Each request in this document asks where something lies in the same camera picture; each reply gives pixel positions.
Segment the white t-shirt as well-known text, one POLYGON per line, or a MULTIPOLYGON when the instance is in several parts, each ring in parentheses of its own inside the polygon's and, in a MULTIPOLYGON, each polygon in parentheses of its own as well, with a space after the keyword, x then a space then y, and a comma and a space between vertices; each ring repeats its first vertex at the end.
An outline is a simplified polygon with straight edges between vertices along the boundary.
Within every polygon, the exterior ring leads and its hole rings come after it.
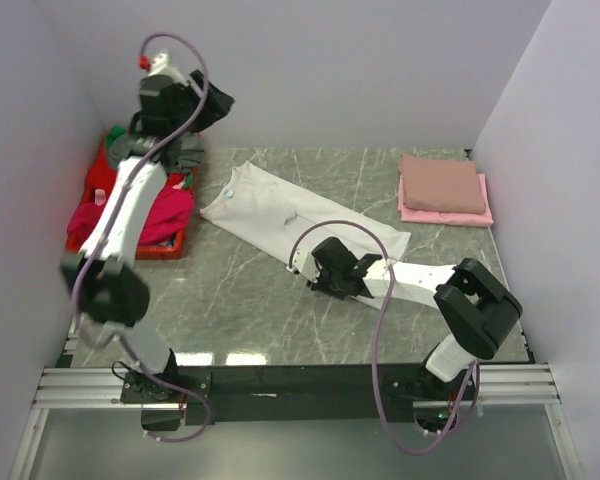
POLYGON ((324 221, 346 220, 376 235, 393 261, 405 258, 410 240, 399 231, 294 185, 250 162, 234 168, 201 216, 271 257, 287 263, 298 237, 324 221))

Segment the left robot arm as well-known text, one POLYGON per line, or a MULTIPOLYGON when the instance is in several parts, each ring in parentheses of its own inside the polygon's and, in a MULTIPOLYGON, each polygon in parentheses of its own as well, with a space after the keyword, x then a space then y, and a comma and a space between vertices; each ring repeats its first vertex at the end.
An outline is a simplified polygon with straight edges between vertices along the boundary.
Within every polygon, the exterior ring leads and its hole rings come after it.
POLYGON ((234 100, 201 70, 183 82, 172 74, 149 74, 140 82, 139 98, 128 131, 112 144, 117 164, 109 199, 79 250, 62 257, 60 271, 74 317, 87 315, 110 332, 100 343, 84 334, 91 348, 117 341, 133 369, 174 383, 175 355, 145 318, 150 292, 133 269, 136 250, 169 173, 190 166, 198 133, 224 118, 234 100))

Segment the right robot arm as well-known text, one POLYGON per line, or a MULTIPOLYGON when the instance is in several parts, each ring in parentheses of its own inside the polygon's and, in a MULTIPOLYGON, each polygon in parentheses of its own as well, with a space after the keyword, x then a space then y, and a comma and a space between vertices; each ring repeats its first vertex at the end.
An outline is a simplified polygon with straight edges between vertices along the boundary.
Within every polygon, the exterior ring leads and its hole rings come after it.
POLYGON ((388 261, 379 254, 356 257, 329 237, 298 251, 291 269, 307 286, 345 299, 400 299, 438 310, 450 333, 418 367, 411 391, 438 399, 474 361, 491 360, 523 313, 521 303, 478 260, 430 266, 388 261))

